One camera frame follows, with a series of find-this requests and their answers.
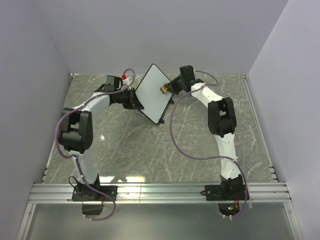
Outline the small white whiteboard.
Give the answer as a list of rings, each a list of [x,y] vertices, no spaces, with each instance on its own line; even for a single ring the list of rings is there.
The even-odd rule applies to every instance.
[[[169,83],[169,78],[156,65],[151,64],[135,90],[138,100],[144,106],[141,109],[148,117],[157,122],[158,113],[163,110],[172,93],[162,93],[160,88]]]

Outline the yellow bone-shaped eraser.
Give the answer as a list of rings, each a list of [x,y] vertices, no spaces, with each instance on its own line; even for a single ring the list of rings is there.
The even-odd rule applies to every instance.
[[[167,93],[167,92],[169,91],[169,89],[170,89],[170,85],[169,85],[169,84],[165,84],[165,85],[163,85],[163,86],[160,88],[160,91],[161,91],[163,94],[165,94],[165,93]]]

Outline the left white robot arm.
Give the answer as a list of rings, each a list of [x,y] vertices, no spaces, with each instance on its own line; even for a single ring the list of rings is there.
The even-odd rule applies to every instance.
[[[126,110],[143,110],[136,90],[132,87],[135,75],[108,75],[106,81],[94,91],[89,99],[73,108],[64,108],[55,129],[55,145],[65,159],[73,159],[81,184],[88,184],[83,195],[89,201],[96,201],[101,196],[101,188],[95,183],[99,179],[90,147],[94,140],[93,122],[101,111],[112,104],[120,104]]]

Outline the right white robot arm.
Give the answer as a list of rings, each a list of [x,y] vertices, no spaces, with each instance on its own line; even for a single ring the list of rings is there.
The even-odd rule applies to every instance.
[[[232,200],[238,195],[239,190],[243,189],[245,180],[243,171],[237,162],[238,157],[235,149],[237,119],[233,100],[230,97],[222,97],[210,89],[212,83],[196,79],[195,70],[191,65],[182,66],[179,71],[179,76],[174,78],[168,87],[168,90],[176,95],[181,91],[185,92],[185,95],[177,100],[171,111],[169,119],[171,140],[175,148],[189,159],[198,161],[219,159],[221,162],[220,193],[224,199]],[[173,116],[178,103],[187,96],[194,97],[206,107],[208,129],[218,146],[217,156],[191,156],[177,145],[172,130]]]

